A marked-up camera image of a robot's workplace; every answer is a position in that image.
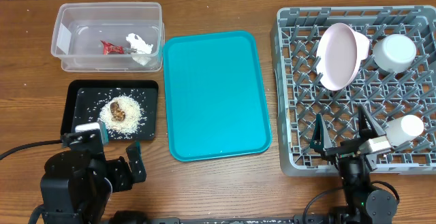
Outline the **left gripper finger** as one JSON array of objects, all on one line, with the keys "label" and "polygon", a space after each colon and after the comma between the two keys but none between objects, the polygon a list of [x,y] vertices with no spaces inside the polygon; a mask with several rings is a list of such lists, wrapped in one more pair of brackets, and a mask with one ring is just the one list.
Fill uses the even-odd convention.
[{"label": "left gripper finger", "polygon": [[134,142],[126,148],[126,153],[129,158],[129,166],[131,169],[132,182],[134,184],[144,182],[146,180],[146,170],[142,161],[142,151],[139,142]]},{"label": "left gripper finger", "polygon": [[104,146],[97,137],[91,137],[90,132],[65,133],[61,136],[62,147],[71,150],[89,151],[93,155],[102,154]]}]

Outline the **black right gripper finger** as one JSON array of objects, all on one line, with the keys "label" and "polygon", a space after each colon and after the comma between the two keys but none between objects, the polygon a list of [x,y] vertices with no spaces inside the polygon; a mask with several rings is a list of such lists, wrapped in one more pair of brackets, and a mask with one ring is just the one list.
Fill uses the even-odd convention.
[{"label": "black right gripper finger", "polygon": [[385,130],[378,124],[363,105],[358,106],[358,134],[360,138],[364,140],[386,135]]},{"label": "black right gripper finger", "polygon": [[309,147],[321,156],[328,156],[328,150],[332,148],[332,141],[321,114],[316,115],[315,129]]}]

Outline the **white cup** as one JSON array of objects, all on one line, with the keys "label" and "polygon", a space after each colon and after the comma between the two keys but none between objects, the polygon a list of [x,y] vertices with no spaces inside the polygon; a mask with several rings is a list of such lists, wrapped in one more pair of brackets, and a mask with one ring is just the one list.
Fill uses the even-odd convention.
[{"label": "white cup", "polygon": [[424,131],[423,121],[415,115],[406,115],[387,123],[386,136],[392,146],[400,146],[417,138]]}]

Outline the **brown food scrap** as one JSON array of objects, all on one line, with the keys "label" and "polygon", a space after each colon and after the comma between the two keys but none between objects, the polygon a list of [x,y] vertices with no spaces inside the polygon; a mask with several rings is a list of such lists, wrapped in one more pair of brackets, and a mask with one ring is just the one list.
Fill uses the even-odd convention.
[{"label": "brown food scrap", "polygon": [[113,101],[110,104],[110,113],[112,115],[112,121],[123,122],[125,120],[125,112],[120,108],[117,101]]}]

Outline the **grey-white bowl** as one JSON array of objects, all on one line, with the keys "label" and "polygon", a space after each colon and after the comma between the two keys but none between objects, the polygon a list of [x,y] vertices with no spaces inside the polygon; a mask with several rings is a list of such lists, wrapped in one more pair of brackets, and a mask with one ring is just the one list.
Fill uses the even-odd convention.
[{"label": "grey-white bowl", "polygon": [[374,45],[375,64],[382,70],[402,73],[412,64],[417,54],[414,42],[405,35],[393,34]]}]

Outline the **pink bowl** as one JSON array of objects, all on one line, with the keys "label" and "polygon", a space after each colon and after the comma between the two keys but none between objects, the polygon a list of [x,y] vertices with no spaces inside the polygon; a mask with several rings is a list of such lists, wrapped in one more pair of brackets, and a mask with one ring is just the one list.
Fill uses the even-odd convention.
[{"label": "pink bowl", "polygon": [[330,91],[338,91],[357,76],[361,61],[369,55],[370,40],[344,23],[327,28],[317,46],[320,58],[316,71],[322,74],[321,84]]}]

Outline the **red snack wrapper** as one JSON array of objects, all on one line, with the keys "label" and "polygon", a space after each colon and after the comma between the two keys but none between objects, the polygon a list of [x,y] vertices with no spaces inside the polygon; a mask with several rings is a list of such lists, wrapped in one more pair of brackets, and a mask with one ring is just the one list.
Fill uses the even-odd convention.
[{"label": "red snack wrapper", "polygon": [[105,41],[101,41],[101,43],[103,44],[103,54],[104,55],[108,55],[108,54],[125,54],[125,51],[123,49],[122,46],[116,46],[114,44],[111,44],[109,42],[105,42]]}]

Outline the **white napkin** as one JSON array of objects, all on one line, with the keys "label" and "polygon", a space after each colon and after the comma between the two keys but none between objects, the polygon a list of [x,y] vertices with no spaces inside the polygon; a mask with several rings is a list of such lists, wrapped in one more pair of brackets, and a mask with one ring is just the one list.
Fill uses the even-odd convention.
[{"label": "white napkin", "polygon": [[146,54],[151,54],[153,50],[153,44],[147,44],[139,35],[130,33],[126,40],[130,43],[130,48],[134,49],[132,59],[145,66],[150,60],[150,57],[146,57]]}]

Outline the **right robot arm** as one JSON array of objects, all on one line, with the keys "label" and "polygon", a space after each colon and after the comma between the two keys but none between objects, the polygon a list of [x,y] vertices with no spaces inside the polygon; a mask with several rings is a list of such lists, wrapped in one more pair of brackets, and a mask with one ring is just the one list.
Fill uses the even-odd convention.
[{"label": "right robot arm", "polygon": [[396,189],[383,181],[372,181],[377,156],[391,150],[386,132],[364,106],[358,106],[358,137],[333,146],[324,119],[318,115],[321,131],[311,145],[318,143],[322,159],[337,166],[342,179],[345,206],[332,207],[328,223],[391,223],[400,197]]}]

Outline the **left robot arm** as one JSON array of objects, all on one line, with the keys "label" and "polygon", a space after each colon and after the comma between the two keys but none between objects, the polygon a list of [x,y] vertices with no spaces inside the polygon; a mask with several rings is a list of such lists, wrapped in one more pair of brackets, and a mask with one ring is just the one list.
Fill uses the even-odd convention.
[{"label": "left robot arm", "polygon": [[81,124],[61,136],[67,150],[47,160],[40,181],[43,203],[29,221],[37,223],[102,223],[113,193],[128,191],[146,180],[140,143],[126,148],[127,157],[108,160],[103,122]]}]

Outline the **grey dishwasher rack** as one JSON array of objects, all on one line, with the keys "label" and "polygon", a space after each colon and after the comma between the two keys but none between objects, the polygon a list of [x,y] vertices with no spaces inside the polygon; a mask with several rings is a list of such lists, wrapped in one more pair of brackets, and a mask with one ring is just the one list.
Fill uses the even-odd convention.
[{"label": "grey dishwasher rack", "polygon": [[[316,50],[330,25],[344,23],[375,45],[393,34],[417,48],[411,67],[399,74],[380,70],[373,55],[340,91],[322,86]],[[435,8],[430,5],[284,7],[270,32],[277,83],[280,166],[288,176],[336,173],[309,143],[321,114],[334,145],[358,135],[358,106],[382,126],[405,115],[419,117],[424,131],[377,158],[379,173],[435,173]]]}]

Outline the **rice pile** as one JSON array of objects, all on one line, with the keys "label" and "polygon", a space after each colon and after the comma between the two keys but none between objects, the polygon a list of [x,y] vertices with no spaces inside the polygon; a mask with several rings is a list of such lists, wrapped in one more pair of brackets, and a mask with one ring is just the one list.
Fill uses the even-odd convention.
[{"label": "rice pile", "polygon": [[[110,104],[117,101],[125,112],[123,122],[112,121]],[[146,89],[81,88],[76,98],[72,127],[101,121],[111,140],[131,140],[142,132],[148,120]]]}]

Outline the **black tray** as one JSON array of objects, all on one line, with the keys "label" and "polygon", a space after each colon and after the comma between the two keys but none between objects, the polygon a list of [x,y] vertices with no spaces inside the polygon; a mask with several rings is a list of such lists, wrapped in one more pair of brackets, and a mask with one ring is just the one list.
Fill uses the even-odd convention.
[{"label": "black tray", "polygon": [[152,140],[157,97],[153,80],[75,80],[68,88],[61,134],[103,122],[110,140]]}]

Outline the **teal plastic tray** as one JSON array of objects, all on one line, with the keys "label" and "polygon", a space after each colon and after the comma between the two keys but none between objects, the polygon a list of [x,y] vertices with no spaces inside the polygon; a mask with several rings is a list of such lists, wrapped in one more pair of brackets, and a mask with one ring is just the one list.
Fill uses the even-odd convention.
[{"label": "teal plastic tray", "polygon": [[272,132],[247,31],[173,37],[163,47],[168,145],[182,162],[265,152]]}]

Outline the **clear plastic bin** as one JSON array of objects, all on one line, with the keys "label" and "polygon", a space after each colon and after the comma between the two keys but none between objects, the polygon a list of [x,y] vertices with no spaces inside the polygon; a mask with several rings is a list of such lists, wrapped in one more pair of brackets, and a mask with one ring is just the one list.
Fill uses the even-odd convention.
[{"label": "clear plastic bin", "polygon": [[[126,37],[139,35],[153,44],[145,65],[132,59]],[[101,41],[122,46],[125,54],[103,54]],[[156,72],[162,67],[165,28],[156,2],[66,3],[59,8],[52,34],[51,54],[70,72]]]}]

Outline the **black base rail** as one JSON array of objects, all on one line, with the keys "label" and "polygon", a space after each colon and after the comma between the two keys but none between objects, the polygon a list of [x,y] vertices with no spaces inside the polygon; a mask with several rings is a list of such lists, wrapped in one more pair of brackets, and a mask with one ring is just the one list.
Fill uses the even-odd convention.
[{"label": "black base rail", "polygon": [[301,214],[293,217],[266,218],[231,218],[231,219],[179,219],[176,217],[150,219],[144,212],[118,211],[104,224],[333,224],[335,221],[328,214],[308,214],[305,219]]}]

